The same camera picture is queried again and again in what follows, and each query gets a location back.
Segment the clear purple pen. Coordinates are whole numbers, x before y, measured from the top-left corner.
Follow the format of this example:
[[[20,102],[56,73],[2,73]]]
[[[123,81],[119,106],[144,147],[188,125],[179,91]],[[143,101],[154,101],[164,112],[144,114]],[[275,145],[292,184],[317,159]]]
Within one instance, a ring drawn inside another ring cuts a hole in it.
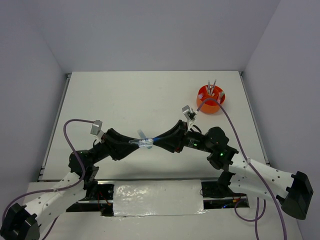
[[[207,84],[207,92],[208,92],[208,94],[210,95],[210,93],[211,93],[211,84],[210,84],[210,81],[208,81],[208,84]]]

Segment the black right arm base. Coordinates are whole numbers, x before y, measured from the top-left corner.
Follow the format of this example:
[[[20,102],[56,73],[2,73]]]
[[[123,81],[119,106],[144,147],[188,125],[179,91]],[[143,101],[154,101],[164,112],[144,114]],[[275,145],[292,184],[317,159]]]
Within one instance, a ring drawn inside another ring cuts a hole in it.
[[[205,210],[248,208],[247,195],[234,193],[230,190],[231,178],[234,174],[222,172],[217,180],[204,180],[201,182],[199,194],[203,198]]]

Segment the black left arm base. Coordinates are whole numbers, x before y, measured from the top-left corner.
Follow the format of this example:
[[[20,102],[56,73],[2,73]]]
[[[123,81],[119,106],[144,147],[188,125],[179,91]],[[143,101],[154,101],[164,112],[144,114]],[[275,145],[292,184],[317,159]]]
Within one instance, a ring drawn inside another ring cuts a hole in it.
[[[102,217],[114,216],[115,185],[109,182],[98,182],[86,196],[71,205],[67,213],[99,213]]]

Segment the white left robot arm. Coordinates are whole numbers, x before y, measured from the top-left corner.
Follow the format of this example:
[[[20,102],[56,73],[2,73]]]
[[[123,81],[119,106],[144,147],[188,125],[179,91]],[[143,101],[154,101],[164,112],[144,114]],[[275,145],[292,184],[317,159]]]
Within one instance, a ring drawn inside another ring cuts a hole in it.
[[[107,157],[119,161],[138,149],[133,138],[111,128],[91,149],[73,150],[69,156],[70,172],[60,182],[52,188],[33,191],[38,197],[24,205],[16,199],[10,203],[2,217],[0,235],[5,240],[38,240],[42,231],[74,203],[97,196],[96,163]]]

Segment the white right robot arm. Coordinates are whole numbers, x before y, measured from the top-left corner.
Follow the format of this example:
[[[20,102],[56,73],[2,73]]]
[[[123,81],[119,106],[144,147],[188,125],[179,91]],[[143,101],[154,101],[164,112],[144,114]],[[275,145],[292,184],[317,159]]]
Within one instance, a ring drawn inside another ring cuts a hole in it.
[[[215,189],[209,194],[211,197],[245,194],[276,201],[287,215],[305,220],[314,193],[308,176],[300,171],[285,172],[245,159],[228,142],[229,138],[220,127],[212,127],[201,134],[188,130],[187,123],[182,120],[153,140],[155,146],[171,153],[180,153],[185,147],[208,153],[206,159],[210,165],[222,171]]]

